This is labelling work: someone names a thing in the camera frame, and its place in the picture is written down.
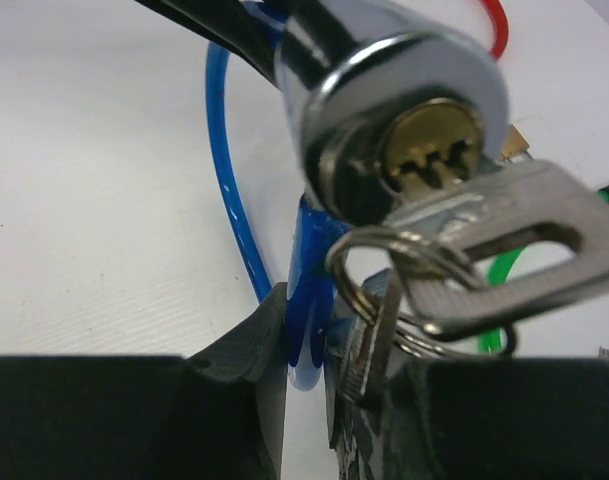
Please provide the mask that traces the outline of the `red cable lock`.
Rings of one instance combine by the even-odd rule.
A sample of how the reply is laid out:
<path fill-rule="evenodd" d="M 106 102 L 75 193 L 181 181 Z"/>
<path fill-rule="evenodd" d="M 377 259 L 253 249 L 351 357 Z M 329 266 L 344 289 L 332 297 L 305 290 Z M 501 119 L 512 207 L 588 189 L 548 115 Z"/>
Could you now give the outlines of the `red cable lock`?
<path fill-rule="evenodd" d="M 499 60 L 504 54 L 510 35 L 510 27 L 506 12 L 499 0 L 481 0 L 491 26 L 493 28 L 493 44 L 490 54 L 495 60 Z"/>

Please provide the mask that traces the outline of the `blue lock keys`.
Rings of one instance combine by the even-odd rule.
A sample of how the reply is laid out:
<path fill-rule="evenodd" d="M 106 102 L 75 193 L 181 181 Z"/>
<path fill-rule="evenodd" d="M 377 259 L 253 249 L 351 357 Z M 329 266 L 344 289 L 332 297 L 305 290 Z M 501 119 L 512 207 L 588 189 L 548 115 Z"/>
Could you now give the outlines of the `blue lock keys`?
<path fill-rule="evenodd" d="M 499 286 L 477 270 L 537 242 L 572 257 Z M 510 355 L 517 322 L 609 293 L 609 205 L 555 163 L 519 162 L 353 229 L 326 265 L 365 325 L 349 339 L 337 386 L 368 404 L 383 389 L 393 346 L 445 356 L 452 341 L 501 329 Z"/>

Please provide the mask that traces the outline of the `blue cable lock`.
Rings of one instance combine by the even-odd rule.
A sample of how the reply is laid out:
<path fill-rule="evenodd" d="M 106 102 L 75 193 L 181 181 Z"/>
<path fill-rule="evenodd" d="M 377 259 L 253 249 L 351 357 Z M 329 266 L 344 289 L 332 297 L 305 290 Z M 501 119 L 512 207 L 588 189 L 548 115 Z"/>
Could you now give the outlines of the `blue cable lock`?
<path fill-rule="evenodd" d="M 243 5 L 269 34 L 306 189 L 288 274 L 285 343 L 302 391 L 318 382 L 334 300 L 324 260 L 352 225 L 403 197 L 489 172 L 507 135 L 498 60 L 391 1 Z"/>

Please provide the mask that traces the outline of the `brass padlock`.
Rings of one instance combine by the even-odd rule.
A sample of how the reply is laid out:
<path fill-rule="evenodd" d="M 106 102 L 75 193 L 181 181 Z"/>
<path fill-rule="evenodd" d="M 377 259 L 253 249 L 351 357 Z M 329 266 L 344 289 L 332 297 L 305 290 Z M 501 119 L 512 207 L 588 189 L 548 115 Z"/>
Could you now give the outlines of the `brass padlock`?
<path fill-rule="evenodd" d="M 531 159 L 529 152 L 530 145 L 519 132 L 519 130 L 510 124 L 508 134 L 501 150 L 500 161 L 504 163 L 513 163 L 519 159 Z"/>

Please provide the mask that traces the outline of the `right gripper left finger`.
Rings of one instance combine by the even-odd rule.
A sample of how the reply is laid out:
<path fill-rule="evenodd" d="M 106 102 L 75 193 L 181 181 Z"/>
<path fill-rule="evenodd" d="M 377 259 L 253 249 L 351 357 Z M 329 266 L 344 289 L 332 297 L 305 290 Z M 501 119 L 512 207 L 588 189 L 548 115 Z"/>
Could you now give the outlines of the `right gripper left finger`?
<path fill-rule="evenodd" d="M 0 479 L 276 479 L 286 287 L 190 356 L 0 356 Z"/>

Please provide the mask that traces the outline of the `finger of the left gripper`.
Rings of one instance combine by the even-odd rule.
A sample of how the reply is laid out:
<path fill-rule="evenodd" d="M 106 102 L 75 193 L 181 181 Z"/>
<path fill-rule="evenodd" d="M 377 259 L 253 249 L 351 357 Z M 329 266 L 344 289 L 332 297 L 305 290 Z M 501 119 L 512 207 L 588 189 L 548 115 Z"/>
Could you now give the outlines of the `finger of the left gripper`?
<path fill-rule="evenodd" d="M 241 1 L 137 0 L 137 3 L 238 55 L 275 85 L 269 34 Z"/>

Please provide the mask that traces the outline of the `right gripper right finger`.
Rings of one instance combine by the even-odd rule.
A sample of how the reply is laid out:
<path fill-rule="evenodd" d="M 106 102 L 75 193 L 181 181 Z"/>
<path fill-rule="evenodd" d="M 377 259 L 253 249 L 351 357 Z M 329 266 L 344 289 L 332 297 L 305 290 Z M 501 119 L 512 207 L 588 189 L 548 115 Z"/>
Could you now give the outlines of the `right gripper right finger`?
<path fill-rule="evenodd" d="M 329 443 L 343 479 L 609 479 L 609 360 L 391 357 L 368 407 L 339 395 L 361 323 L 336 300 L 327 340 Z"/>

